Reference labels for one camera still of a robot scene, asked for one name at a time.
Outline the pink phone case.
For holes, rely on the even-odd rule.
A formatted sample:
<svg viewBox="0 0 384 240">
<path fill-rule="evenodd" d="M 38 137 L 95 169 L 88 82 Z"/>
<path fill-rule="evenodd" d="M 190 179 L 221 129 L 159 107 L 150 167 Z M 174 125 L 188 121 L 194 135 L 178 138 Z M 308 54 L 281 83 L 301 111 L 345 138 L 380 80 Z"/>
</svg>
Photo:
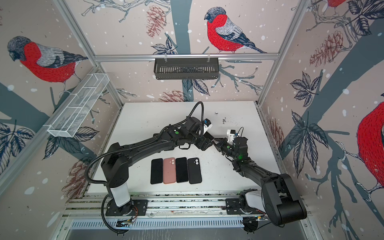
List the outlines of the pink phone case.
<svg viewBox="0 0 384 240">
<path fill-rule="evenodd" d="M 167 158 L 163 160 L 163 183 L 173 184 L 177 180 L 176 159 Z"/>
</svg>

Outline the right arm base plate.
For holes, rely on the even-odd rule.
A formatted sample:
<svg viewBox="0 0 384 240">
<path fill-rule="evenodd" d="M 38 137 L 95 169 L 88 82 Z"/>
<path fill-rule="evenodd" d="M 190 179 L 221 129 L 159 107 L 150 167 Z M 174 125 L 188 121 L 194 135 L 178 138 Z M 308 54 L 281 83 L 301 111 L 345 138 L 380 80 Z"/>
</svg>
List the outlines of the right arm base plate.
<svg viewBox="0 0 384 240">
<path fill-rule="evenodd" d="M 249 207 L 245 201 L 240 199 L 228 198 L 225 199 L 225 206 L 223 208 L 227 215 L 262 215 L 264 216 L 266 213 L 256 209 Z"/>
</svg>

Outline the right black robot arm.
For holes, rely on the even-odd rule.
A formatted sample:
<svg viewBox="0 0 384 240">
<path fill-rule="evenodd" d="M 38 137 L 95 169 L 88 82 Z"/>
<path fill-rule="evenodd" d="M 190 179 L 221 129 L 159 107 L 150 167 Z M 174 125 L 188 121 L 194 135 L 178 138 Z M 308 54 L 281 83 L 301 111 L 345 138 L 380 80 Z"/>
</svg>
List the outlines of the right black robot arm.
<svg viewBox="0 0 384 240">
<path fill-rule="evenodd" d="M 214 139 L 214 146 L 231 161 L 235 172 L 261 187 L 264 212 L 275 226 L 306 219 L 306 207 L 292 178 L 257 165 L 249 157 L 247 141 L 237 137 L 230 144 L 226 138 Z"/>
</svg>

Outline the white mesh wall tray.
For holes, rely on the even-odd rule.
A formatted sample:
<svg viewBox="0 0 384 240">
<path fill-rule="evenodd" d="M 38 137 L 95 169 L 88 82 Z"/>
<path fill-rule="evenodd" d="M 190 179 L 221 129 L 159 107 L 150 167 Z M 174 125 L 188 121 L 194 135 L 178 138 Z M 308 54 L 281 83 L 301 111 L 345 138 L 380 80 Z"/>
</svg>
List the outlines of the white mesh wall tray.
<svg viewBox="0 0 384 240">
<path fill-rule="evenodd" d="M 49 126 L 48 133 L 53 137 L 74 137 L 109 81 L 106 74 L 88 74 L 80 89 L 70 94 L 69 103 Z"/>
</svg>

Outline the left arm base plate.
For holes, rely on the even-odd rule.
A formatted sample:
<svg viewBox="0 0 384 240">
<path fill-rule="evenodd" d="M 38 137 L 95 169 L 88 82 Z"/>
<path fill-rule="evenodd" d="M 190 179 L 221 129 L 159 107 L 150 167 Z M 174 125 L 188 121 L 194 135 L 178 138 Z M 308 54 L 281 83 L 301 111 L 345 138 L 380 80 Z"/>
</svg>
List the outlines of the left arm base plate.
<svg viewBox="0 0 384 240">
<path fill-rule="evenodd" d="M 118 207 L 115 200 L 110 200 L 107 204 L 106 216 L 122 217 L 122 216 L 145 216 L 148 208 L 148 200 L 130 200 L 127 204 Z"/>
</svg>

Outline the black phone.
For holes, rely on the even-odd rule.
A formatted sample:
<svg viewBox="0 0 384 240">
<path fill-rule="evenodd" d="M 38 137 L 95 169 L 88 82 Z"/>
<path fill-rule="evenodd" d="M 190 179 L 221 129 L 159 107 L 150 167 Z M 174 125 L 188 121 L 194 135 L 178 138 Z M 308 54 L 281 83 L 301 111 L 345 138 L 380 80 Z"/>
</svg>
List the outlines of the black phone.
<svg viewBox="0 0 384 240">
<path fill-rule="evenodd" d="M 163 159 L 153 159 L 151 161 L 151 185 L 163 182 Z"/>
<path fill-rule="evenodd" d="M 187 158 L 177 158 L 176 163 L 176 181 L 184 183 L 189 181 Z"/>
</svg>

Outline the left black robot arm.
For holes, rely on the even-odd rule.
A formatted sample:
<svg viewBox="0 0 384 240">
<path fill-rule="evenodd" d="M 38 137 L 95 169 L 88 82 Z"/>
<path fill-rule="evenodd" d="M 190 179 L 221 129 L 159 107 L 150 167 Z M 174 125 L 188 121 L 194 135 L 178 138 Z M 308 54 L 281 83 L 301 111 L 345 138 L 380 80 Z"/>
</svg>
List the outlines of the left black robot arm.
<svg viewBox="0 0 384 240">
<path fill-rule="evenodd" d="M 117 208 L 131 205 L 131 196 L 127 181 L 129 167 L 138 161 L 162 151 L 172 151 L 185 144 L 195 145 L 205 151 L 212 145 L 213 137 L 208 133 L 212 127 L 209 119 L 199 120 L 188 117 L 181 123 L 168 125 L 152 138 L 120 146 L 112 144 L 101 161 L 101 167 L 106 178 L 105 186 L 111 201 Z"/>
</svg>

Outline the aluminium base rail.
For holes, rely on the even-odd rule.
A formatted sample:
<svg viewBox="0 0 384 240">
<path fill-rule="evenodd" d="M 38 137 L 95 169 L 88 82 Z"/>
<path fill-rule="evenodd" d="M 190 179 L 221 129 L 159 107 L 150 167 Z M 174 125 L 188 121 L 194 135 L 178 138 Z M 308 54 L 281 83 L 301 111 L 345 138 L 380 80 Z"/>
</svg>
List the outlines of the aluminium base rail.
<svg viewBox="0 0 384 240">
<path fill-rule="evenodd" d="M 240 205 L 239 194 L 187 194 L 187 195 L 134 195 L 133 204 L 139 215 L 147 218 L 177 217 L 215 217 L 225 216 L 232 211 L 239 216 L 248 213 L 236 210 Z M 102 195 L 85 195 L 80 199 L 70 200 L 64 217 L 99 217 L 101 214 Z"/>
</svg>

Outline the black phone case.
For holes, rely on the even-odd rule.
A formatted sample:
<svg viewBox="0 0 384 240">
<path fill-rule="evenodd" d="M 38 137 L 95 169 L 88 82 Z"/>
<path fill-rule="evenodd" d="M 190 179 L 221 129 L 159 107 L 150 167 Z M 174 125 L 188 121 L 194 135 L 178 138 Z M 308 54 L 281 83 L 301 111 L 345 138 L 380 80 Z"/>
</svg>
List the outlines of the black phone case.
<svg viewBox="0 0 384 240">
<path fill-rule="evenodd" d="M 199 158 L 187 159 L 189 183 L 191 185 L 202 182 L 201 164 Z"/>
</svg>

